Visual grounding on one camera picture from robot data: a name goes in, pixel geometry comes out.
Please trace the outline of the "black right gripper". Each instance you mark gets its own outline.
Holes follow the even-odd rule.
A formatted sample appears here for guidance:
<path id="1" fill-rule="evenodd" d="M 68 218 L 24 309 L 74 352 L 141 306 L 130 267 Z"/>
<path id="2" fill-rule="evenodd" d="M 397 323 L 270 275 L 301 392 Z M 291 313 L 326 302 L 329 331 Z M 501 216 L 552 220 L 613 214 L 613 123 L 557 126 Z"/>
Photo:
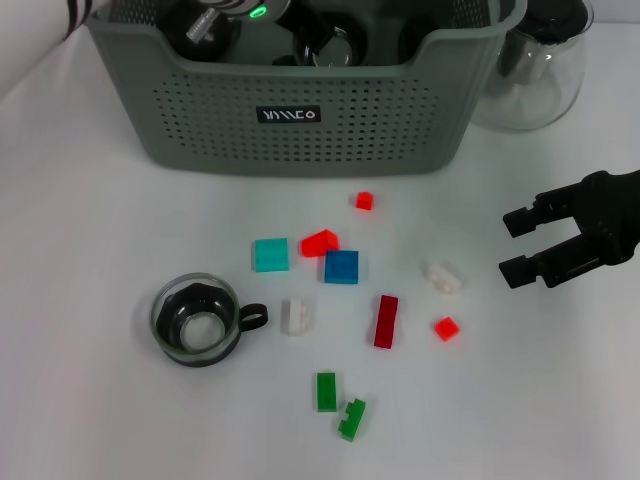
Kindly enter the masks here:
<path id="1" fill-rule="evenodd" d="M 580 185 L 538 194 L 530 208 L 503 216 L 511 237 L 571 217 L 577 192 L 574 219 L 582 234 L 533 256 L 500 263 L 512 289 L 535 283 L 538 277 L 548 288 L 555 288 L 603 265 L 619 265 L 633 257 L 639 244 L 639 171 L 621 175 L 599 171 Z"/>

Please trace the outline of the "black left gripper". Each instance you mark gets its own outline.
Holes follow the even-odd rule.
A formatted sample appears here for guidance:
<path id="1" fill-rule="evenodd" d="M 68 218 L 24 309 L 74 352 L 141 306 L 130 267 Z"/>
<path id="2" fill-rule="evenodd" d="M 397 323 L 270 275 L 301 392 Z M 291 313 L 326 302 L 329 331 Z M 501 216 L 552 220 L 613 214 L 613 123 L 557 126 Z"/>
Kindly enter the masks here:
<path id="1" fill-rule="evenodd" d="M 335 27 L 308 1 L 287 1 L 277 25 L 296 36 L 302 43 L 327 43 Z"/>

